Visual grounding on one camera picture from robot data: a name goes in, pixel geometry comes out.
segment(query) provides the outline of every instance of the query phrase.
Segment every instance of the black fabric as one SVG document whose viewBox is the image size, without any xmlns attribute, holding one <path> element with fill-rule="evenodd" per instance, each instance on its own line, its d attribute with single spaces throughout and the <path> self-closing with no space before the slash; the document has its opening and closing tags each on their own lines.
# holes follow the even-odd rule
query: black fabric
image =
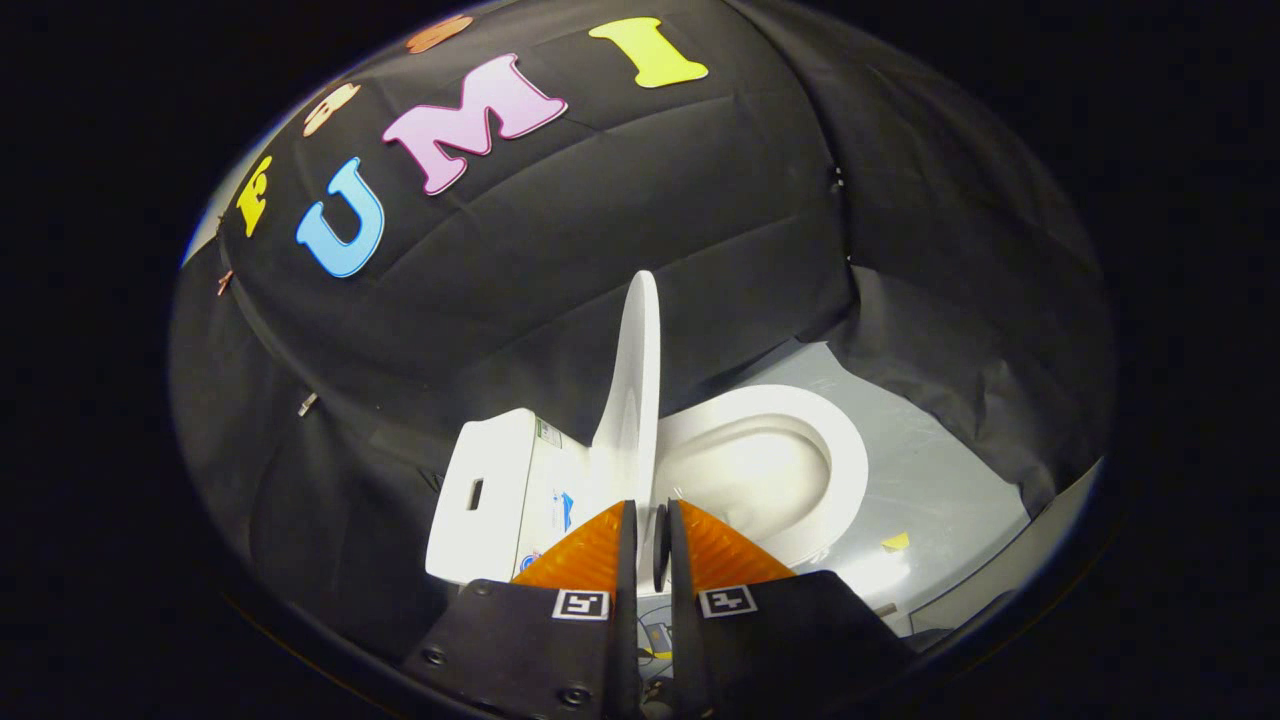
<svg viewBox="0 0 1280 720">
<path fill-rule="evenodd" d="M 300 418 L 310 387 L 266 351 L 230 292 L 216 295 L 223 274 L 209 243 L 175 299 L 170 387 L 191 479 L 269 588 L 402 657 L 445 605 L 444 583 L 422 571 L 433 471 L 360 438 L 324 401 Z"/>
<path fill-rule="evenodd" d="M 844 178 L 855 375 L 934 415 L 1038 515 L 1105 451 L 1102 274 L 1046 168 L 931 68 L 812 9 L 726 0 L 804 85 Z"/>
<path fill-rule="evenodd" d="M 1096 263 L 1044 169 L 954 86 L 790 5 L 471 14 L 428 53 L 397 41 L 334 79 L 360 95 L 311 137 L 302 111 L 268 145 L 253 236 L 233 205 L 182 270 L 183 452 L 275 592 L 403 655 L 443 609 L 422 557 L 431 479 L 462 423 L 530 407 L 589 439 L 640 269 L 662 299 L 663 415 L 792 337 L 827 340 L 1016 483 L 1032 514 L 1097 460 L 1111 369 Z M 637 15 L 710 74 L 635 86 L 630 60 L 586 31 Z M 494 132 L 485 156 L 451 152 L 466 174 L 426 196 L 383 131 L 419 104 L 458 106 L 462 77 L 504 53 L 568 111 L 512 141 Z M 339 237 L 356 232 L 325 191 L 351 156 L 387 227 L 369 264 L 335 278 L 294 232 L 317 200 Z"/>
<path fill-rule="evenodd" d="M 635 86 L 630 60 L 586 31 L 643 14 L 662 17 L 663 33 L 714 72 Z M 454 186 L 426 196 L 421 169 L 381 131 L 419 104 L 457 106 L 466 72 L 507 51 L 568 111 L 516 141 L 495 137 Z M 813 110 L 777 53 L 718 0 L 516 3 L 429 53 L 332 85 L 347 81 L 369 100 L 307 138 L 300 114 L 262 151 L 274 158 L 268 210 L 251 238 L 228 210 L 227 255 L 237 300 L 273 351 L 332 405 L 340 395 L 428 436 L 410 437 L 434 466 L 447 465 L 462 423 L 512 407 L 590 437 L 639 269 L 654 272 L 663 299 L 663 413 L 850 302 Z M 351 156 L 387 229 L 360 273 L 334 278 L 293 233 Z M 325 213 L 353 236 L 343 202 Z"/>
</svg>

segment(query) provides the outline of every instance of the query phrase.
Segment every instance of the toilet seat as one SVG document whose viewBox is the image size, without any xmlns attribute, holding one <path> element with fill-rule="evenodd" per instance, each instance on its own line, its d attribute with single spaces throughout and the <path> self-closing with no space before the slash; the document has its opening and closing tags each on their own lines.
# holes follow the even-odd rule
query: toilet seat
<svg viewBox="0 0 1280 720">
<path fill-rule="evenodd" d="M 618 500 L 636 502 L 640 596 L 657 594 L 653 518 L 673 498 L 721 515 L 788 568 L 823 557 L 867 492 L 867 450 L 849 418 L 803 388 L 750 386 L 659 419 L 659 359 L 657 283 L 641 270 L 627 288 L 591 445 L 527 409 L 463 424 L 426 571 L 458 584 L 506 582 Z"/>
<path fill-rule="evenodd" d="M 771 518 L 773 527 L 769 523 L 742 523 L 721 516 L 788 568 L 818 559 L 833 544 L 852 524 L 867 493 L 867 448 L 858 428 L 828 400 L 803 388 L 749 386 L 730 391 L 658 420 L 657 441 L 653 502 L 684 498 L 712 514 L 717 514 L 717 507 L 699 503 L 699 496 L 705 493 L 700 493 L 698 486 L 704 486 L 705 489 L 708 484 L 719 484 L 726 493 L 740 495 L 753 488 L 750 484 L 744 487 L 744 482 L 751 480 L 704 477 L 694 486 L 671 487 L 672 479 L 666 475 L 671 475 L 672 470 L 678 474 L 682 469 L 692 469 L 696 464 L 687 462 L 692 454 L 719 445 L 736 461 L 716 462 L 717 474 L 760 474 L 760 461 L 785 461 L 776 457 L 780 451 L 792 452 L 797 455 L 799 462 L 773 470 L 786 473 L 777 475 L 780 480 L 796 484 L 812 484 L 820 464 L 822 477 L 817 478 L 820 488 L 791 486 L 800 495 L 806 489 L 815 492 L 815 498 L 795 497 L 788 502 L 785 496 L 780 497 L 780 486 L 758 486 L 769 493 L 767 501 L 774 511 Z M 672 468 L 672 462 L 684 464 L 684 468 Z M 787 505 L 792 514 L 800 512 L 797 519 L 786 521 L 785 518 L 778 518 L 786 515 Z M 652 543 L 643 543 L 641 553 L 652 556 Z M 640 568 L 643 577 L 637 578 L 637 587 L 641 594 L 652 593 L 652 564 L 643 562 Z"/>
</svg>

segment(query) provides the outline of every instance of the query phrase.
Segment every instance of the sticker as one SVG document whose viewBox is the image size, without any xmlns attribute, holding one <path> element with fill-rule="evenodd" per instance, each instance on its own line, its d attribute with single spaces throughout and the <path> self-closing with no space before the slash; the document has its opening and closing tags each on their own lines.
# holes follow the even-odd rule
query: sticker
<svg viewBox="0 0 1280 720">
<path fill-rule="evenodd" d="M 424 29 L 422 32 L 415 35 L 404 42 L 404 47 L 408 47 L 410 54 L 417 55 L 419 53 L 425 53 L 431 47 L 444 42 L 445 40 L 453 37 L 454 35 L 465 31 L 467 26 L 471 24 L 471 18 L 466 15 L 457 15 L 447 20 L 440 20 L 434 26 Z"/>
<path fill-rule="evenodd" d="M 548 425 L 545 420 L 538 420 L 538 437 L 554 445 L 556 447 L 564 447 L 563 441 L 561 439 L 561 432 Z"/>
<path fill-rule="evenodd" d="M 906 533 L 896 534 L 888 539 L 881 541 L 881 547 L 890 552 L 897 552 L 899 550 L 906 550 L 906 546 L 911 544 L 911 539 L 906 537 Z"/>
<path fill-rule="evenodd" d="M 257 169 L 248 177 L 244 190 L 241 191 L 239 197 L 236 200 L 236 206 L 244 215 L 244 237 L 253 237 L 253 228 L 257 227 L 259 218 L 266 210 L 266 200 L 262 200 L 262 195 L 266 192 L 266 169 L 270 167 L 271 156 L 268 155 L 262 158 Z"/>
<path fill-rule="evenodd" d="M 627 18 L 593 27 L 588 35 L 612 40 L 639 70 L 636 85 L 663 87 L 707 77 L 707 65 L 694 63 L 658 32 L 658 18 Z"/>
<path fill-rule="evenodd" d="M 467 170 L 465 158 L 449 158 L 442 145 L 488 155 L 493 149 L 489 113 L 502 120 L 498 135 L 515 140 L 561 117 L 568 102 L 548 97 L 516 69 L 515 53 L 499 55 L 462 78 L 460 108 L 419 105 L 396 119 L 383 142 L 399 142 L 426 174 L 422 190 L 439 195 Z"/>
<path fill-rule="evenodd" d="M 557 620 L 608 620 L 609 593 L 600 591 L 561 591 L 552 618 Z"/>
<path fill-rule="evenodd" d="M 567 533 L 568 527 L 573 524 L 573 521 L 568 518 L 568 511 L 573 509 L 573 498 L 570 497 L 567 492 L 557 493 L 552 496 L 552 525 L 554 525 L 557 530 Z"/>
<path fill-rule="evenodd" d="M 755 598 L 746 585 L 731 585 L 698 593 L 703 605 L 703 618 L 724 618 L 755 612 Z"/>
<path fill-rule="evenodd" d="M 305 123 L 302 126 L 302 137 L 311 137 L 311 133 L 320 129 L 320 126 L 329 119 L 329 115 L 338 111 L 339 108 L 347 104 L 348 100 L 356 96 L 360 91 L 358 85 L 351 85 L 349 82 L 338 90 L 330 92 L 319 105 L 307 113 L 307 117 L 302 119 Z"/>
<path fill-rule="evenodd" d="M 360 177 L 360 158 L 352 158 L 329 181 L 329 193 L 342 199 L 360 219 L 360 231 L 351 242 L 334 234 L 324 219 L 324 202 L 312 205 L 298 223 L 296 240 L 306 245 L 329 274 L 346 278 L 365 266 L 383 238 L 383 204 Z"/>
</svg>

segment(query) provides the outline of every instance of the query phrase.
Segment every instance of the foam letter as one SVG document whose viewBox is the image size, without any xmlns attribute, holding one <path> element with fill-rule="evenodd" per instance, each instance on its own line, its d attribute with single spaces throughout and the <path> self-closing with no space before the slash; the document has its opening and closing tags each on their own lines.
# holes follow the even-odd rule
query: foam letter
<svg viewBox="0 0 1280 720">
<path fill-rule="evenodd" d="M 262 193 L 266 192 L 265 172 L 270 165 L 271 156 L 262 158 L 262 163 L 248 177 L 244 190 L 241 191 L 239 197 L 236 200 L 236 206 L 244 215 L 244 237 L 253 237 L 253 228 L 257 227 L 257 219 L 262 217 L 262 210 L 266 210 L 266 200 L 262 200 Z"/>
<path fill-rule="evenodd" d="M 635 64 L 640 87 L 662 87 L 707 77 L 707 65 L 694 63 L 658 32 L 658 18 L 614 20 L 588 32 L 591 37 L 612 40 Z"/>
<path fill-rule="evenodd" d="M 311 249 L 320 265 L 335 278 L 352 275 L 369 261 L 383 238 L 383 204 L 357 172 L 360 158 L 352 158 L 329 181 L 329 195 L 342 195 L 360 218 L 356 240 L 343 242 L 324 219 L 324 202 L 312 205 L 298 223 L 298 243 Z"/>
<path fill-rule="evenodd" d="M 440 145 L 488 155 L 493 146 L 490 110 L 502 120 L 498 135 L 512 140 L 545 126 L 566 109 L 568 102 L 543 95 L 525 79 L 516 69 L 516 55 L 508 53 L 467 73 L 461 108 L 419 105 L 387 128 L 383 142 L 399 141 L 426 173 L 422 190 L 439 195 L 467 169 L 466 159 L 449 158 Z"/>
<path fill-rule="evenodd" d="M 328 119 L 329 115 L 338 111 L 339 108 L 347 104 L 348 100 L 356 96 L 356 91 L 360 90 L 358 85 L 351 85 L 349 82 L 338 90 L 330 92 L 319 105 L 307 113 L 307 117 L 302 119 L 306 123 L 302 127 L 302 137 L 311 137 L 311 133 L 320 129 Z"/>
</svg>

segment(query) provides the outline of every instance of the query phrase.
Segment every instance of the screw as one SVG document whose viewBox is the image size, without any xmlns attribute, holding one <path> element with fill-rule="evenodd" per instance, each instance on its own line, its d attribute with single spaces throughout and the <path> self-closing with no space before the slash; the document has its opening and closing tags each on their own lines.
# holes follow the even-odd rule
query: screw
<svg viewBox="0 0 1280 720">
<path fill-rule="evenodd" d="M 568 688 L 561 691 L 561 702 L 571 707 L 586 705 L 590 700 L 591 700 L 591 693 L 589 693 L 584 688 Z"/>
<path fill-rule="evenodd" d="M 431 665 L 444 665 L 444 651 L 438 647 L 429 647 L 422 651 L 422 660 Z"/>
</svg>

